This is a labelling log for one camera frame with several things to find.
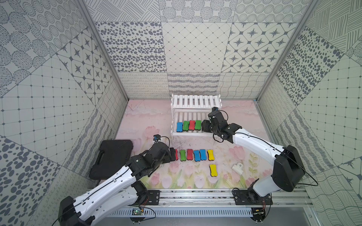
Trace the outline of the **white slatted wooden shelf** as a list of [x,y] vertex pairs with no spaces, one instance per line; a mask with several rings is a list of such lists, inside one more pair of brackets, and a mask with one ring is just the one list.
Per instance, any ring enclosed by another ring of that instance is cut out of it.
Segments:
[[171,137],[212,137],[211,133],[197,131],[176,132],[178,122],[190,120],[208,120],[213,107],[222,107],[221,95],[171,95],[172,125]]

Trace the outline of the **small white box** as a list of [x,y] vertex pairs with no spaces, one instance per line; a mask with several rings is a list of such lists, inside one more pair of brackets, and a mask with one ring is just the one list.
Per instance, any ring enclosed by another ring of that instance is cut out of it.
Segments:
[[243,167],[244,167],[244,165],[242,163],[238,162],[232,166],[232,170],[234,172],[236,172],[237,174],[242,175],[244,172]]

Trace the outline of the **yellow eraser shelf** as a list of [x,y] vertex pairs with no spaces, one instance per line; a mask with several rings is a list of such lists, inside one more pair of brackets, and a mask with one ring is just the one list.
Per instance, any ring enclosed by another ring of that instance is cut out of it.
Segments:
[[218,176],[217,166],[215,164],[210,164],[209,168],[210,168],[211,177],[217,177]]
[[214,161],[215,160],[214,151],[212,149],[207,150],[207,156],[208,156],[209,161]]

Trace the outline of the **blue eraser shelf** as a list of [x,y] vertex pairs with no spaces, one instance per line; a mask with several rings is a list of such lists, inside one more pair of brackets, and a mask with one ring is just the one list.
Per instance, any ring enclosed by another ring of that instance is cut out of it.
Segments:
[[193,151],[193,154],[194,154],[194,160],[195,160],[195,162],[200,162],[200,161],[201,161],[200,151],[199,151],[199,150],[194,150],[194,151]]
[[206,150],[205,150],[205,149],[201,149],[199,152],[200,152],[200,159],[201,159],[202,161],[206,161],[206,160],[207,160]]
[[182,122],[177,123],[176,132],[183,132],[183,123]]

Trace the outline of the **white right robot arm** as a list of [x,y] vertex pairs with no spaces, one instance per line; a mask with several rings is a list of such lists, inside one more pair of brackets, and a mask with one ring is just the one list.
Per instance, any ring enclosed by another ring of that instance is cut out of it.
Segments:
[[235,123],[229,124],[217,107],[212,108],[208,119],[201,123],[201,130],[218,136],[222,141],[245,147],[273,166],[270,176],[257,179],[249,186],[247,197],[252,202],[276,191],[292,192],[305,175],[303,162],[295,147],[267,142]]

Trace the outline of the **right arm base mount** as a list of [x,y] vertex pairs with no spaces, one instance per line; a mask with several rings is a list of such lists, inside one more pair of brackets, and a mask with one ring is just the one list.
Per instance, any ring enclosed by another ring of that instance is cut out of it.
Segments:
[[251,190],[240,190],[234,188],[232,195],[236,205],[272,205],[272,195],[259,196],[257,193]]

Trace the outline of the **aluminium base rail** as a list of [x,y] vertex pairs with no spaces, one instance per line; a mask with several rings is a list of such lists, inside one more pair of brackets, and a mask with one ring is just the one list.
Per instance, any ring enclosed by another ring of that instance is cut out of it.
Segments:
[[306,191],[301,188],[293,192],[274,192],[272,205],[236,205],[232,190],[160,190],[159,205],[122,207],[107,217],[131,218],[136,222],[162,217],[263,217],[271,208],[303,210],[313,216],[315,208]]

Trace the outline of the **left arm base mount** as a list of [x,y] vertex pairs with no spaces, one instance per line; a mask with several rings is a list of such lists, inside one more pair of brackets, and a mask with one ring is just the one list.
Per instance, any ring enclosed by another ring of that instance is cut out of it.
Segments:
[[160,190],[148,190],[138,196],[135,205],[146,206],[146,205],[159,205]]

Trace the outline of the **green eraser shelf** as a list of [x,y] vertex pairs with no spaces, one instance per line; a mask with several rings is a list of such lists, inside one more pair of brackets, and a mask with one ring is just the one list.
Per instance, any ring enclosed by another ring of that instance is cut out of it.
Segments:
[[202,127],[201,125],[202,125],[201,120],[195,120],[195,130],[200,131]]
[[187,155],[185,150],[180,150],[180,161],[184,162],[187,160]]
[[188,131],[189,130],[189,121],[184,121],[183,122],[183,131]]

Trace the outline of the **black plastic case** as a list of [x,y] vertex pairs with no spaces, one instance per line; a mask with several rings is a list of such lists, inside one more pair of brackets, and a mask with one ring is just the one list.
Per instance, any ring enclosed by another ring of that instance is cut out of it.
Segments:
[[131,140],[104,140],[99,148],[99,155],[91,167],[89,178],[106,180],[118,172],[130,159],[133,150]]

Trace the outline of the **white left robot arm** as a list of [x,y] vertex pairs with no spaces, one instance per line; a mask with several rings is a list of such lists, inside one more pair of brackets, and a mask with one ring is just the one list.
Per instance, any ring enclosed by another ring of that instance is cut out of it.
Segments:
[[61,226],[94,226],[116,210],[149,200],[149,192],[141,182],[161,164],[176,160],[176,150],[157,141],[149,150],[134,155],[113,176],[76,198],[63,199],[56,220]]

